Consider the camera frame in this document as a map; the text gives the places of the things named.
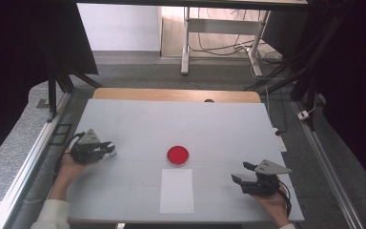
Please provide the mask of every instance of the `red circular object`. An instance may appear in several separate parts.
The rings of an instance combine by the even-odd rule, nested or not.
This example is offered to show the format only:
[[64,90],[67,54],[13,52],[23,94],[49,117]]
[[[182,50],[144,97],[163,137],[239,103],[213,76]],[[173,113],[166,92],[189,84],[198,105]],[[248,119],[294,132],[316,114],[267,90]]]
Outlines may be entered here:
[[168,151],[168,161],[175,166],[180,166],[186,163],[189,159],[189,151],[183,146],[173,146]]

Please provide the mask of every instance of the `wire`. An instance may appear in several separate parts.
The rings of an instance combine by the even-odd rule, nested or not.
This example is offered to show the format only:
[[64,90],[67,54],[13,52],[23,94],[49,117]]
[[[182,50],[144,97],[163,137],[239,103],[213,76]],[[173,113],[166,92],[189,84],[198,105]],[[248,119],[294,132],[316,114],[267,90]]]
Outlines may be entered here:
[[281,107],[283,109],[283,114],[284,114],[284,130],[283,131],[280,131],[282,134],[283,133],[286,133],[287,132],[287,129],[288,129],[288,124],[287,124],[287,114],[285,113],[285,108],[284,108],[284,101],[283,101],[283,92],[281,90],[281,87],[280,87],[280,97],[281,97]]
[[239,17],[239,9],[232,11],[230,14],[233,14],[234,12],[236,12],[236,17],[234,18],[234,20],[236,20],[236,18]]
[[281,61],[270,61],[267,59],[264,59],[265,62],[269,62],[269,63],[275,63],[275,64],[285,64],[285,65],[289,65],[289,64],[296,64],[298,62],[303,61],[306,56],[308,55],[308,53],[310,52],[311,48],[313,47],[313,45],[319,41],[320,38],[323,37],[323,35],[326,33],[326,31],[329,29],[329,22],[327,22],[325,25],[323,25],[320,29],[316,28],[318,30],[317,34],[314,36],[313,39],[311,39],[311,41],[305,45],[301,51],[299,51],[296,55],[287,58],[285,60],[281,60]]
[[196,88],[198,88],[199,90],[203,90],[200,86],[198,86],[197,84],[193,83],[193,82],[189,82],[189,84],[195,86]]
[[54,173],[53,173],[53,176],[52,176],[52,183],[55,182],[56,178],[58,177],[58,172],[59,172],[59,168],[61,167],[61,161],[62,161],[62,157],[64,155],[67,155],[69,153],[66,153],[65,151],[67,150],[67,148],[71,145],[71,142],[77,138],[77,137],[81,137],[82,135],[84,135],[85,132],[82,132],[82,133],[79,133],[79,134],[76,134],[74,135],[73,137],[71,137],[71,139],[69,139],[67,141],[67,143],[64,145],[64,148],[61,152],[61,155],[58,157],[58,159],[56,160],[55,162],[55,168],[54,168]]
[[267,92],[267,86],[264,86],[266,90],[266,99],[267,99],[267,115],[269,115],[270,122],[272,122],[272,118],[270,117],[270,105],[269,105],[269,92]]
[[279,180],[279,182],[285,187],[285,189],[287,189],[288,199],[291,199],[290,189],[288,189],[287,185],[285,185],[285,183],[283,183],[281,180]]
[[314,107],[308,112],[308,114],[311,113],[311,112],[313,112],[314,109],[315,109],[315,107],[316,107],[316,101],[314,101]]
[[250,88],[253,88],[253,91],[262,83],[264,83],[266,80],[271,79],[272,77],[276,76],[277,74],[281,73],[283,70],[285,70],[287,68],[287,66],[285,65],[280,65],[278,67],[276,67],[274,70],[272,70],[271,73],[269,73],[267,76],[265,76],[264,78],[261,78],[260,81],[255,82],[254,84],[252,84],[251,86],[245,87],[242,91],[248,91]]
[[277,51],[271,51],[271,52],[264,52],[264,57],[261,57],[260,56],[260,53],[261,52],[264,52],[264,51],[261,51],[261,50],[257,50],[257,60],[260,61],[260,63],[264,64],[264,65],[273,65],[273,64],[280,64],[282,63],[282,60],[276,60],[276,61],[271,61],[267,58],[267,55],[270,54],[270,53],[279,53]]
[[288,189],[287,185],[285,185],[285,183],[281,182],[281,180],[279,180],[278,182],[280,182],[287,189],[288,197],[279,188],[277,189],[277,192],[285,199],[285,201],[287,203],[287,217],[288,217],[291,213],[291,208],[292,208],[291,193],[290,193],[290,190]]
[[[268,76],[265,76],[265,77],[263,77],[263,78],[261,78],[261,77],[257,77],[256,75],[255,75],[255,73],[254,73],[254,64],[255,63],[257,63],[257,61],[259,61],[260,63],[262,63],[263,64],[263,62],[261,62],[260,60],[259,60],[259,58],[256,58],[256,61],[251,65],[251,74],[252,74],[252,76],[255,78],[255,79],[259,79],[259,80],[267,80],[267,79],[269,79],[269,80],[282,80],[283,78],[269,78]],[[268,75],[271,75],[271,74],[274,74],[274,75],[276,75],[276,73],[275,73],[275,71],[277,70],[277,68],[275,68],[271,73],[269,73]]]
[[[201,8],[198,8],[198,13],[197,13],[197,17],[200,18],[200,9]],[[243,19],[242,20],[245,20],[245,16],[246,16],[246,10],[245,10],[245,14],[243,15]],[[201,36],[200,36],[200,32],[197,33],[197,36],[198,36],[198,44],[200,45],[200,48],[201,50],[195,50],[193,49],[190,44],[189,44],[189,48],[191,51],[193,52],[205,52],[205,53],[209,53],[209,54],[213,54],[213,55],[232,55],[232,54],[237,54],[239,53],[240,51],[242,51],[242,48],[240,47],[237,47],[237,41],[239,39],[239,35],[238,37],[236,38],[236,41],[233,45],[231,46],[225,46],[225,47],[218,47],[218,48],[209,48],[209,49],[205,49],[203,46],[202,46],[202,43],[201,43]],[[253,42],[253,40],[250,40],[250,41],[246,41],[246,42],[243,42],[243,44],[246,44],[246,43],[250,43],[250,42]],[[229,53],[216,53],[216,52],[210,52],[210,51],[216,51],[216,50],[224,50],[224,49],[228,49],[228,48],[234,48],[234,52],[229,52]]]

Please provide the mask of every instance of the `human arm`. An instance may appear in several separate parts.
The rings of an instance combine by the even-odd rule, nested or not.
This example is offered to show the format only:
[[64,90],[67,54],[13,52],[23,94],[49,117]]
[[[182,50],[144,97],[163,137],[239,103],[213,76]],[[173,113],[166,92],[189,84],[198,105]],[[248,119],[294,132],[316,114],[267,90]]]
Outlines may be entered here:
[[[280,190],[284,194],[287,193],[281,183]],[[275,225],[280,229],[295,229],[294,225],[290,223],[287,217],[286,201],[279,193],[274,193],[269,196],[251,196],[260,203],[264,211],[272,218]]]
[[76,163],[67,151],[61,160],[57,179],[52,185],[48,199],[31,229],[68,229],[70,204],[66,202],[68,188],[79,177],[87,165]]

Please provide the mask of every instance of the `black curtain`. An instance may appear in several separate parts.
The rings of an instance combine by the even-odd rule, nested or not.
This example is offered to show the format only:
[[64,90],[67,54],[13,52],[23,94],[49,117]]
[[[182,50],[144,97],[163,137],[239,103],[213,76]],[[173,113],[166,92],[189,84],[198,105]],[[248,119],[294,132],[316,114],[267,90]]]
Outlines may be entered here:
[[76,4],[0,1],[0,146],[28,104],[30,89],[48,80],[51,57],[58,66],[97,74]]
[[366,170],[366,1],[355,1],[319,64],[324,115]]

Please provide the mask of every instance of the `wall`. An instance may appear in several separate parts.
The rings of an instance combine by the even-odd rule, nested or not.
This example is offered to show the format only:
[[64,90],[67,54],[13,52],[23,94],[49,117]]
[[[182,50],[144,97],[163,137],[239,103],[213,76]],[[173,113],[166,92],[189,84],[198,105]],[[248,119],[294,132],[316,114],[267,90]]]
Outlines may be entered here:
[[160,51],[160,7],[77,6],[93,51]]

